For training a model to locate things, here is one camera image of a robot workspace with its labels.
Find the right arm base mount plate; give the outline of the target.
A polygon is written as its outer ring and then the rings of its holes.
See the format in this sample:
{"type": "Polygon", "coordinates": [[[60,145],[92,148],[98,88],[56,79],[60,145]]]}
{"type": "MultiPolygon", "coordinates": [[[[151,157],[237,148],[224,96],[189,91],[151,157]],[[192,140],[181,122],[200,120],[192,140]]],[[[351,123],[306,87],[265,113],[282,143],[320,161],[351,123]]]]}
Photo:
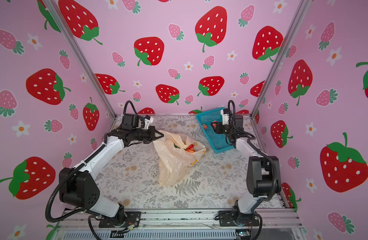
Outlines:
{"type": "Polygon", "coordinates": [[[253,214],[242,214],[237,206],[231,210],[219,211],[215,216],[222,227],[258,227],[259,217],[253,214]]]}

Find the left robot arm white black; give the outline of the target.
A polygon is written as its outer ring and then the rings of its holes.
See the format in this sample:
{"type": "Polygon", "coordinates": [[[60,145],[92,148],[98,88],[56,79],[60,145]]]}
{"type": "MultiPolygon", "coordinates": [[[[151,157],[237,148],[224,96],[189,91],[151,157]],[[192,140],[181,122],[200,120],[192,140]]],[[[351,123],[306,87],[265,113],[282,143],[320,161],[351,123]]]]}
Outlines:
{"type": "Polygon", "coordinates": [[[124,114],[119,127],[104,136],[104,141],[88,158],[73,168],[59,173],[59,185],[55,190],[61,202],[77,210],[102,216],[121,225],[126,219],[124,206],[104,197],[95,182],[109,161],[125,147],[150,144],[164,135],[152,125],[153,117],[124,114]]]}

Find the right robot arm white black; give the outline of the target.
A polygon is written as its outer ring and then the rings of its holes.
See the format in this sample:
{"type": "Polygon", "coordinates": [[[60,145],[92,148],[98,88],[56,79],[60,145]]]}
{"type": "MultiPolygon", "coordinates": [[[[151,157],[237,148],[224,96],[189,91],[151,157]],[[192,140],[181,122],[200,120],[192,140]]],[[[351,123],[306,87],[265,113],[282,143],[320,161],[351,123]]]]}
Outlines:
{"type": "Polygon", "coordinates": [[[231,211],[220,211],[215,220],[219,221],[221,226],[261,223],[256,208],[262,202],[270,201],[281,191],[279,160],[275,156],[268,156],[252,143],[256,137],[244,131],[243,116],[233,114],[227,109],[221,110],[221,116],[222,120],[213,121],[211,126],[216,134],[224,134],[227,143],[248,158],[248,191],[236,201],[231,211]]]}

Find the translucent orange plastic bag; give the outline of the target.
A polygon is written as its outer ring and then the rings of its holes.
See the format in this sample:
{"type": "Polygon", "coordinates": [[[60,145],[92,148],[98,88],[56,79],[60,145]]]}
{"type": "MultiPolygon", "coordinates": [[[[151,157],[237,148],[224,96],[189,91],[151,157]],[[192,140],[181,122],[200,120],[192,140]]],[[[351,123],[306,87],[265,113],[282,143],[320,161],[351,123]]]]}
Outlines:
{"type": "Polygon", "coordinates": [[[201,161],[207,148],[202,143],[183,134],[163,131],[164,137],[153,142],[159,156],[158,183],[164,187],[175,185],[201,161]],[[195,153],[187,152],[186,148],[194,144],[195,153]]]}

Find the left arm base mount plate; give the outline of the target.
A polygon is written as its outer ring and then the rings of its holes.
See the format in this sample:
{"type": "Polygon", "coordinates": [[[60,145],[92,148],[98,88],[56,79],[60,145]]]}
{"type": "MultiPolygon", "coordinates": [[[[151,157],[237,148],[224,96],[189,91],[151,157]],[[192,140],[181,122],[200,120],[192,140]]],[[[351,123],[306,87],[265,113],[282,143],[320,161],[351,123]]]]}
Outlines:
{"type": "Polygon", "coordinates": [[[104,217],[100,220],[99,228],[137,228],[141,219],[141,212],[121,211],[115,217],[104,217]]]}

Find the large fake strawberry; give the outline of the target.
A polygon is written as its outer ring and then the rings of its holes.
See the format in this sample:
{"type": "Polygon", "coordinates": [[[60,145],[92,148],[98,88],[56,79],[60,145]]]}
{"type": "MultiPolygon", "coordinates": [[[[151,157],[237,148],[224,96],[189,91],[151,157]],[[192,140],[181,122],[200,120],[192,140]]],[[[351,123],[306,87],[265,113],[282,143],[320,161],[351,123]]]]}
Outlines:
{"type": "Polygon", "coordinates": [[[187,148],[186,148],[186,150],[191,150],[191,149],[193,149],[195,147],[195,145],[194,144],[191,144],[191,145],[189,145],[187,148]]]}

